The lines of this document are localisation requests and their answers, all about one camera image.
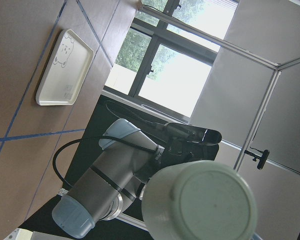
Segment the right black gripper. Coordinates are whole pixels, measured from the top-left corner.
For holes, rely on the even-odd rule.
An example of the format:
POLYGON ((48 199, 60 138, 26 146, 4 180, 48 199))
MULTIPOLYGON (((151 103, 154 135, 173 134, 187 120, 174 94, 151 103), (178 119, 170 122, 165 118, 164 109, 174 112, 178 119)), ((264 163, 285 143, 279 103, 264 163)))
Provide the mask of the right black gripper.
POLYGON ((141 151, 148 156, 139 161, 141 167, 137 169, 138 190, 142 190, 155 173, 166 167, 201 160, 214 161, 219 145, 178 142, 165 146, 155 145, 154 149, 144 148, 141 151))

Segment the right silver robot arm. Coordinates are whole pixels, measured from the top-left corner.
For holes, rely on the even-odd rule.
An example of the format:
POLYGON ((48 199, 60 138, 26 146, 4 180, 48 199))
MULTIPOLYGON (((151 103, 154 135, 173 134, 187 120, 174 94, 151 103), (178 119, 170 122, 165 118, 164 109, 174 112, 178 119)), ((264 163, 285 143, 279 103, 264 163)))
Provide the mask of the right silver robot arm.
POLYGON ((68 235, 81 239, 98 221, 114 219, 137 198, 137 190, 159 170, 195 161, 195 152, 216 146, 219 131, 176 122, 150 126, 168 137, 156 143, 124 118, 98 137, 102 149, 79 180, 52 210, 54 222, 68 235))

